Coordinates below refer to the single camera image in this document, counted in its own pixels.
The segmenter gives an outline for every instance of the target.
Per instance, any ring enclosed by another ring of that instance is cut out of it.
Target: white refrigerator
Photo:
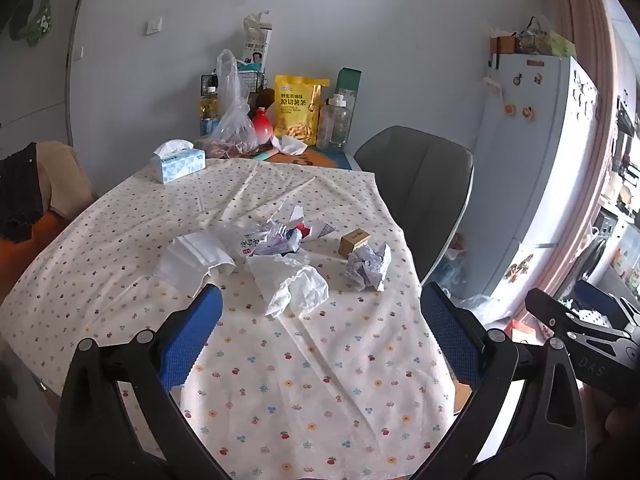
[[[467,250],[458,294],[516,308],[557,246],[587,174],[598,91],[573,58],[497,61],[488,76],[499,85],[489,85],[459,228]]]

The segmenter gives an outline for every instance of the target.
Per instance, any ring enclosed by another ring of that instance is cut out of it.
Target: yellow snack bag
[[[328,79],[311,79],[301,75],[276,76],[276,125],[274,134],[316,143],[320,92],[329,86]]]

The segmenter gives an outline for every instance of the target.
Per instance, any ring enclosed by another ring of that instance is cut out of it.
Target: gray chair
[[[392,126],[365,142],[354,156],[376,175],[382,200],[412,252],[424,283],[456,233],[471,193],[471,153],[450,140]]]

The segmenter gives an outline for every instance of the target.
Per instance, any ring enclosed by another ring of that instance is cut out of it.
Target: green door decoration
[[[36,46],[51,30],[51,5],[49,0],[40,0],[40,7],[29,20],[33,0],[23,0],[10,23],[10,37],[14,41],[25,38],[29,46]]]

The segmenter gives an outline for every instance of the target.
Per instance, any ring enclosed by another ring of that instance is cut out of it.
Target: white tablecloth
[[[420,285],[402,231],[372,174],[215,160],[163,186],[145,168],[31,264],[0,308],[2,336],[60,394],[82,338],[125,343],[190,304],[152,275],[172,238],[218,221],[273,213],[287,219],[297,204],[306,219],[337,229],[304,245],[329,284],[329,300],[301,319],[287,312],[269,320],[260,315],[264,300],[249,273],[215,272],[211,281],[222,289],[225,311],[181,391],[180,408],[236,478],[412,474],[452,422],[454,389],[420,314]],[[357,293],[341,275],[340,236],[358,227],[392,248],[385,292]],[[124,395],[132,400],[126,387]]]

